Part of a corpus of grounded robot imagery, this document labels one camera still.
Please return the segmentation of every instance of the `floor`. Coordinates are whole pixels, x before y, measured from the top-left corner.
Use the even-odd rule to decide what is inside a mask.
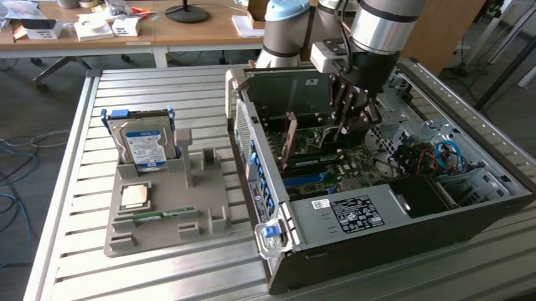
[[[464,43],[474,44],[479,33],[485,30],[486,24],[475,24],[468,32]],[[493,41],[485,47],[485,51],[491,46]],[[489,67],[489,75],[482,75],[472,86],[472,93],[479,98],[489,87],[493,85],[499,74],[509,66],[515,55],[519,53],[527,40],[518,38],[505,53],[498,63]],[[221,53],[219,51],[205,51],[201,56],[200,52],[174,55],[182,62],[194,65],[219,65]],[[228,51],[228,60],[232,63],[245,63],[248,60],[256,59],[255,51]],[[121,60],[121,56],[100,56],[88,58],[89,64],[94,68],[126,69],[126,68],[152,68],[154,60],[152,55],[132,55],[133,63]],[[46,66],[53,64],[55,59],[43,59]],[[503,94],[505,90],[513,86],[513,83],[521,79],[525,73],[533,68],[536,62],[536,53],[531,55],[526,63],[522,65],[511,80],[505,84],[498,92]],[[70,63],[61,72],[54,74],[45,80],[51,90],[46,93],[37,91],[33,86],[31,78],[46,68],[37,67],[31,64],[30,59],[21,59],[18,64],[9,70],[0,71],[0,91],[2,110],[0,110],[0,137],[9,139],[19,135],[39,135],[54,130],[65,130],[71,127],[75,114],[77,103],[81,95],[82,84],[85,82],[85,70],[75,64]],[[478,74],[472,74],[460,80],[446,80],[451,87],[459,92],[466,91],[464,84],[470,84]],[[468,93],[464,95],[468,101],[471,99]],[[491,120],[498,124],[499,128],[518,142],[518,144],[536,156],[536,132],[533,130],[536,126],[534,112],[536,112],[536,80],[527,89],[513,87],[497,104],[487,109]],[[57,143],[66,136],[57,136],[45,143]],[[34,148],[18,148],[22,152],[33,152]],[[37,234],[42,232],[46,220],[46,212],[53,196],[54,185],[58,177],[59,166],[63,156],[63,147],[46,148],[39,150],[39,167],[22,181],[15,184],[15,188],[25,201],[33,227]],[[10,155],[0,150],[0,172],[11,172],[27,157]],[[9,193],[7,187],[0,186],[0,193]],[[6,215],[0,215],[0,226]],[[27,230],[23,219],[19,217],[14,225],[0,233],[0,260],[10,260],[21,263],[21,267],[0,268],[0,300],[21,300],[25,295],[25,289],[31,272],[31,263],[38,248],[38,243],[33,242],[29,247]]]

